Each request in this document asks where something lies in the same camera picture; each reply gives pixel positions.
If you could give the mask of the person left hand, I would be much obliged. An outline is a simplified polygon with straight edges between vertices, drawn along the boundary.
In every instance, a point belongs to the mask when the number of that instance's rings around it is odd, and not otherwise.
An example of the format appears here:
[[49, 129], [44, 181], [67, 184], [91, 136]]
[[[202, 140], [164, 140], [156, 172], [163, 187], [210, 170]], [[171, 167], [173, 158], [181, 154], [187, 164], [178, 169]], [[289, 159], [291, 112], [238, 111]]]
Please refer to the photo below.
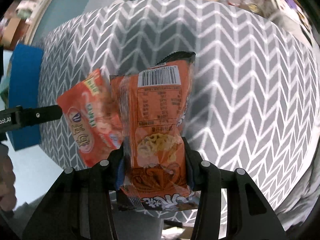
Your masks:
[[8, 156], [9, 148], [7, 145], [1, 143], [1, 209], [5, 212], [12, 211], [17, 202], [16, 191], [14, 183], [16, 180], [13, 165]]

